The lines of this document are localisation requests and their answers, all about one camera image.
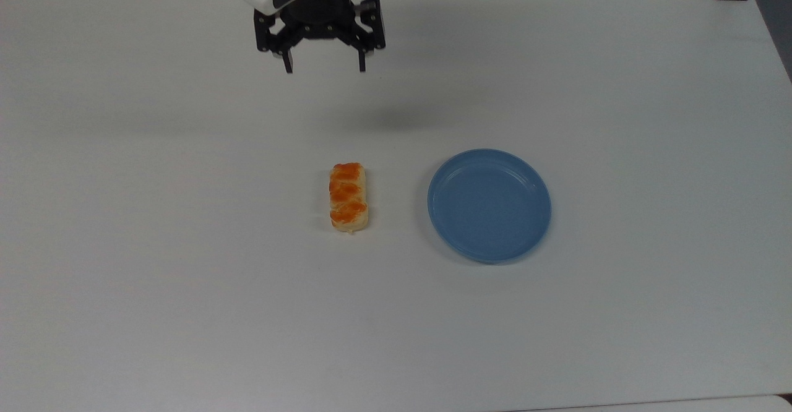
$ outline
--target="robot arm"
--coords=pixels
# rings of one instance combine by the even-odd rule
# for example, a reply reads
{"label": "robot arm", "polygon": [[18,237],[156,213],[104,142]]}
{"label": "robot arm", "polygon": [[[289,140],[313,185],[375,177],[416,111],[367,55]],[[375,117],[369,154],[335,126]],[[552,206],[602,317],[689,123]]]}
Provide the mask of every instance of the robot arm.
{"label": "robot arm", "polygon": [[[365,57],[385,48],[385,33],[379,0],[245,0],[254,10],[254,28],[259,51],[271,51],[292,72],[291,48],[303,39],[339,39],[358,51],[359,68],[366,70]],[[285,24],[271,32],[275,18]],[[363,28],[357,23],[368,26]]]}

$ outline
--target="bread roll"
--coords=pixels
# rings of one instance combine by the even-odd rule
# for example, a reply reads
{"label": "bread roll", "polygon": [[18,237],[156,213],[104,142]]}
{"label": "bread roll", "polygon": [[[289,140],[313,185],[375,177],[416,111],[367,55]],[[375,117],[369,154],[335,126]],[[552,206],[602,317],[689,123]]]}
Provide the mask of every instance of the bread roll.
{"label": "bread roll", "polygon": [[360,163],[334,166],[329,189],[333,227],[347,233],[364,229],[368,224],[366,170]]}

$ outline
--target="table surface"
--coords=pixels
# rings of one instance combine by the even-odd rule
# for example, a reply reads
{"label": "table surface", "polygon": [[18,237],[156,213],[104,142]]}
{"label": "table surface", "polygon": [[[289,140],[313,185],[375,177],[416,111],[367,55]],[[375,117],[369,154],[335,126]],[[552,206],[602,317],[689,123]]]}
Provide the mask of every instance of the table surface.
{"label": "table surface", "polygon": [[[241,0],[0,0],[8,410],[516,410],[792,392],[792,85],[753,0],[382,0],[356,71]],[[507,150],[543,242],[468,262]],[[371,223],[329,225],[368,168]]]}
{"label": "table surface", "polygon": [[556,412],[792,412],[792,406],[778,396],[755,396],[552,410]]}

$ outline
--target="orange glaze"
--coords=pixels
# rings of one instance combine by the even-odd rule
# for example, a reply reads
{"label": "orange glaze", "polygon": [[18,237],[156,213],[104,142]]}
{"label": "orange glaze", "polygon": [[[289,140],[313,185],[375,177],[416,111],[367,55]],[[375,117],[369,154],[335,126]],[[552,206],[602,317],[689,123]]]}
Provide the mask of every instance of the orange glaze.
{"label": "orange glaze", "polygon": [[330,183],[330,201],[334,204],[344,204],[353,200],[360,193],[360,187],[354,183]]}
{"label": "orange glaze", "polygon": [[357,180],[360,177],[360,163],[346,163],[345,165],[333,166],[330,173],[330,180]]}
{"label": "orange glaze", "polygon": [[333,167],[330,173],[330,202],[333,211],[330,218],[334,223],[351,223],[357,220],[360,213],[365,212],[368,206],[360,200],[357,180],[363,167],[359,163],[339,164]]}
{"label": "orange glaze", "polygon": [[340,209],[330,212],[330,218],[337,223],[353,222],[361,212],[366,211],[366,204],[360,202],[349,202]]}

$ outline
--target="blue plate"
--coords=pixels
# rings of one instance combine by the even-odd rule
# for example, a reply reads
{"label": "blue plate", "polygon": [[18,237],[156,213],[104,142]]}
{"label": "blue plate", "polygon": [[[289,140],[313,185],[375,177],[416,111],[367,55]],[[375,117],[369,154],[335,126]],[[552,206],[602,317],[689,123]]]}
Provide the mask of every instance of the blue plate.
{"label": "blue plate", "polygon": [[498,264],[530,251],[549,226],[551,204],[540,175],[495,149],[474,149],[445,162],[429,185],[429,217],[459,254]]}

